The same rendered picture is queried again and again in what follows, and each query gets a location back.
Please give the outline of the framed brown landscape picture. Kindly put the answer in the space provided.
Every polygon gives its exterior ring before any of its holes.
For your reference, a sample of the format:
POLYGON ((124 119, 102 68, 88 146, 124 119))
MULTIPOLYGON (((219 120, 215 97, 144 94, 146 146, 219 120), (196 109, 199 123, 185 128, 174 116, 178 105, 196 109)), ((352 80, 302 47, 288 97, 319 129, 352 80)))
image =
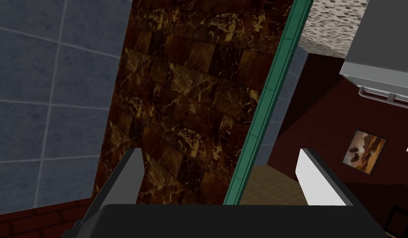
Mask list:
POLYGON ((358 129, 353 135, 342 163, 370 175, 387 141, 383 137, 358 129))

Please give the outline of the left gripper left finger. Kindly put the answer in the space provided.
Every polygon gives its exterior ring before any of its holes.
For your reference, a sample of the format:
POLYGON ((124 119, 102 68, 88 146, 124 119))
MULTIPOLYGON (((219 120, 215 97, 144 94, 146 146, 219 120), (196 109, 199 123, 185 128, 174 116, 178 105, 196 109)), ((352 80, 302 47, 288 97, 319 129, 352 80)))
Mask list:
POLYGON ((141 149, 128 149, 91 203, 80 224, 84 224, 105 205, 136 204, 144 173, 141 149))

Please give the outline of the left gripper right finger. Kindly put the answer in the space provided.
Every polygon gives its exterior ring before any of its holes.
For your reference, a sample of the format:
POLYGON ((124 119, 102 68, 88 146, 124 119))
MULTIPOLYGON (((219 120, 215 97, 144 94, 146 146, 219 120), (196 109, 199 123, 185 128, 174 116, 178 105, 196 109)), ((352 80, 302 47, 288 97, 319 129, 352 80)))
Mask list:
POLYGON ((331 172, 322 164, 322 160, 310 149, 300 149, 295 174, 308 205, 353 205, 333 180, 331 172))

